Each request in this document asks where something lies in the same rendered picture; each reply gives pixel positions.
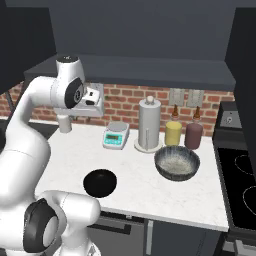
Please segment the yellow bottle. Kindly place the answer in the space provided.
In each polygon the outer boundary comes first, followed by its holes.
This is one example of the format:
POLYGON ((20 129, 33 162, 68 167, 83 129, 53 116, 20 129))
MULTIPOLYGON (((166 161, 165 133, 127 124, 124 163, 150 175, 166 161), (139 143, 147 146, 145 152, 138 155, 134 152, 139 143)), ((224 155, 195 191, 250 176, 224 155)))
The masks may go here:
POLYGON ((166 123, 165 127, 165 144, 167 146, 179 145, 182 131, 182 124, 179 122, 178 107, 174 105, 171 120, 166 123))

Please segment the dark drawer front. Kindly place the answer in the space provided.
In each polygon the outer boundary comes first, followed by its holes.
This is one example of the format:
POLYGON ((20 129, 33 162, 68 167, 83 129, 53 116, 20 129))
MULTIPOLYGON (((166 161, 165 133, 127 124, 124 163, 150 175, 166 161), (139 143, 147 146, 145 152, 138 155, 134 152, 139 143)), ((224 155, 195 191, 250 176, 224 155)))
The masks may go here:
POLYGON ((144 256, 143 218, 102 211, 95 224, 117 228, 123 228, 125 224, 131 226, 129 235, 88 227, 89 237, 102 256, 144 256))

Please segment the teal digital kitchen scale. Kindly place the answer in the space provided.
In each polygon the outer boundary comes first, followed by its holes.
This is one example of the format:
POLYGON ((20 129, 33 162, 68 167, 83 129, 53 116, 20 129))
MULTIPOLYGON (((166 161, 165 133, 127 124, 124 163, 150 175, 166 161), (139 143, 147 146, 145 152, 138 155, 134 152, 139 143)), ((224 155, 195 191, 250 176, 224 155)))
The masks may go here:
POLYGON ((104 133, 102 145, 106 149, 122 150, 129 137, 130 125, 122 121, 110 122, 104 133))

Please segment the white paper towel roll holder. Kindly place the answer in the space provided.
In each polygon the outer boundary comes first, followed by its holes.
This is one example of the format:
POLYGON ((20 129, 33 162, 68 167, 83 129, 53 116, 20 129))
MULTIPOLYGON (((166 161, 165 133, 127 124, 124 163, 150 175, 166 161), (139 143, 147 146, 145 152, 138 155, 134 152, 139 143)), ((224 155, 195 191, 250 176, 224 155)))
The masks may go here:
POLYGON ((138 138, 134 147, 143 153, 155 153, 163 146, 159 139, 161 102, 147 96, 139 102, 138 138))

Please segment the dark red bottle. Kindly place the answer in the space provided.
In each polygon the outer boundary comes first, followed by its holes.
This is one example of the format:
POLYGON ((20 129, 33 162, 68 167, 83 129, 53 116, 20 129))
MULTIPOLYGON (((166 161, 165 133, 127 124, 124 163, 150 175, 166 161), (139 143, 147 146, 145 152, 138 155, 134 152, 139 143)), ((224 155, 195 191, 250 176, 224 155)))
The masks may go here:
POLYGON ((200 108, 196 108, 193 120, 186 127, 184 145, 191 150, 199 148, 201 137, 203 133, 203 126, 200 123, 200 108))

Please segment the dark open wall cabinet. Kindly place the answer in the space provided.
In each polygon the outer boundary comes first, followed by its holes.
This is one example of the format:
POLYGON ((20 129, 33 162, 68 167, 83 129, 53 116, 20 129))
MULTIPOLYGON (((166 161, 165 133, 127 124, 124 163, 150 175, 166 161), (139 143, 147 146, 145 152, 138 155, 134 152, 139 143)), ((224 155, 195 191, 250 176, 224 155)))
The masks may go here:
POLYGON ((50 13, 56 53, 94 82, 231 91, 232 0, 21 0, 50 13))

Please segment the black small bowl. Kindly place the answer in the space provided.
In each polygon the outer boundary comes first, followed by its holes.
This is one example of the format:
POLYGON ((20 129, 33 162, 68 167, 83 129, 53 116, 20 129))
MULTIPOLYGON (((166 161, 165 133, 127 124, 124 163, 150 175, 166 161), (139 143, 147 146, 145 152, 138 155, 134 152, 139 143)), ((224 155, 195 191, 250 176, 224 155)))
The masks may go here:
POLYGON ((109 196, 115 190, 116 185, 116 175, 107 169, 93 170, 83 179, 84 190, 95 198, 109 196))

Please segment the black hob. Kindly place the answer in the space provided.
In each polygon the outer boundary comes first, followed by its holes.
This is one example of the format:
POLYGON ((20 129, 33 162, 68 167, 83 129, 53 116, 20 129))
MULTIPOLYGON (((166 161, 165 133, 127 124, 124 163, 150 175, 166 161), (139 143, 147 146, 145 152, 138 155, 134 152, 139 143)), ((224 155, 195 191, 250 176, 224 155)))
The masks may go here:
POLYGON ((256 181, 234 101, 222 101, 212 137, 230 228, 256 233, 256 181))

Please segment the white cylindrical cup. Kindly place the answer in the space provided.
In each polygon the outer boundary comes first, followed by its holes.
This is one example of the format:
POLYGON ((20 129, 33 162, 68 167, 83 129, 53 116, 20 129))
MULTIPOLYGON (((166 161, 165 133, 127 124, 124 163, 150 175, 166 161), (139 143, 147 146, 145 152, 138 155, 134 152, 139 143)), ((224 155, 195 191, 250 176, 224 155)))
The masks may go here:
POLYGON ((71 119, 67 115, 58 115, 57 121, 61 133, 69 133, 72 130, 71 119))

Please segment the grey large bowl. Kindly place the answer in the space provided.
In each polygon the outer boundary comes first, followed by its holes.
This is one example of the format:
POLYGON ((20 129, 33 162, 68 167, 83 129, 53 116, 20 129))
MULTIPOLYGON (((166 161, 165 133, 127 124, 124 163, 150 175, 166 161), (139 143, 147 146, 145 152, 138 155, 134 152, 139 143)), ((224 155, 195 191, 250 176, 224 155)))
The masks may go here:
POLYGON ((200 167, 200 158, 183 146, 165 146, 154 155, 155 167, 164 178, 182 182, 192 178, 200 167))

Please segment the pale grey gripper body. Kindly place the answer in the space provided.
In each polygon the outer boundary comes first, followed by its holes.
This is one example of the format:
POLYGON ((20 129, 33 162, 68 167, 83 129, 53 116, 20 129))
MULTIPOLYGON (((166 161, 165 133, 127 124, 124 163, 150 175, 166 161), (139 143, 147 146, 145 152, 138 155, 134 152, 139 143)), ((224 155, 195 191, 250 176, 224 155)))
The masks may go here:
POLYGON ((74 107, 72 109, 55 108, 54 112, 57 115, 84 116, 84 117, 102 117, 104 115, 104 110, 101 107, 95 107, 95 106, 74 107))

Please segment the oven under hob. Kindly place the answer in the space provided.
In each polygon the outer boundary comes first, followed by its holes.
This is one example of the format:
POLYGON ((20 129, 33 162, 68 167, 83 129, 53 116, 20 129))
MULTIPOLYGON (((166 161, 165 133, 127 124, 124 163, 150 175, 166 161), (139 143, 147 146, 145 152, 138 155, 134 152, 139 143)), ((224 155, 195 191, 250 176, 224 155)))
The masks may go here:
POLYGON ((219 256, 256 256, 256 232, 222 234, 219 256))

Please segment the dark base cabinet door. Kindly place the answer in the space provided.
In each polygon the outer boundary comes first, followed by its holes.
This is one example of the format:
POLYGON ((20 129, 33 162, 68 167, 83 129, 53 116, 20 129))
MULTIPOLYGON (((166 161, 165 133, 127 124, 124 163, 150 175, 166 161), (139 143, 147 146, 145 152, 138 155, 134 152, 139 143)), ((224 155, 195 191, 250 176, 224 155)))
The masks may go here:
POLYGON ((155 221, 151 256, 219 256, 221 231, 155 221))

